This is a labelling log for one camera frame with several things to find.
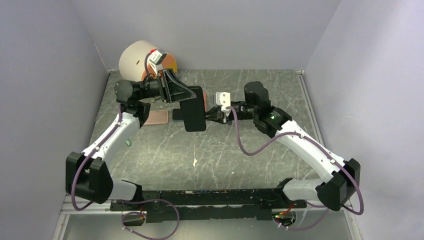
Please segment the black screen white phone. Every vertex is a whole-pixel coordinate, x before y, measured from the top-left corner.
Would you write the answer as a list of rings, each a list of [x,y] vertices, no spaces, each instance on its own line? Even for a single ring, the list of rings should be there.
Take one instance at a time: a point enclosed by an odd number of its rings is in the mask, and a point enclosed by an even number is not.
[[[175,108],[175,109],[172,110],[172,120],[176,121],[176,122],[184,120],[183,113],[182,113],[181,109]]]

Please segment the pink phone case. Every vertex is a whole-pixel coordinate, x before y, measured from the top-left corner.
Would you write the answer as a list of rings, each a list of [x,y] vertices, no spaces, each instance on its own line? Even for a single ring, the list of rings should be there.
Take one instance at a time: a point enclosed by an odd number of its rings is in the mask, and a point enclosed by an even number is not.
[[[165,125],[168,122],[169,112],[167,110],[152,110],[149,112],[148,118],[145,121],[144,125]]]

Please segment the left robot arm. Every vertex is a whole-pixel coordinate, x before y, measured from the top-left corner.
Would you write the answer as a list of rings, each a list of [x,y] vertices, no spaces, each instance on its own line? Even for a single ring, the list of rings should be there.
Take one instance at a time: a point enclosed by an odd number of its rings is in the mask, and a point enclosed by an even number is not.
[[[139,209],[143,203],[142,187],[112,178],[108,165],[125,141],[147,121],[151,104],[145,99],[169,104],[198,97],[170,68],[159,70],[156,77],[149,73],[142,81],[122,79],[115,84],[114,93],[118,112],[111,125],[90,146],[81,153],[71,152],[65,161],[65,188],[77,211],[85,207],[79,207],[76,198],[87,200],[89,205],[120,200],[130,210]]]

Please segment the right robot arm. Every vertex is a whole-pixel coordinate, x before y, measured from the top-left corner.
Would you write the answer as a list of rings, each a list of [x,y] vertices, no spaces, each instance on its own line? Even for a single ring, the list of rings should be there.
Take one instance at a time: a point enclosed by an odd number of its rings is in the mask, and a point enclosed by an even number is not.
[[[273,106],[269,92],[259,81],[244,86],[244,100],[232,101],[229,92],[216,92],[214,107],[207,119],[220,124],[234,122],[236,140],[247,156],[255,156],[277,141],[303,159],[319,176],[318,179],[286,179],[275,193],[275,202],[282,208],[294,201],[319,201],[332,211],[346,209],[362,215],[365,210],[360,190],[361,165],[355,159],[346,160],[312,138],[293,118]],[[270,139],[255,151],[242,144],[239,121],[251,120],[256,129]]]

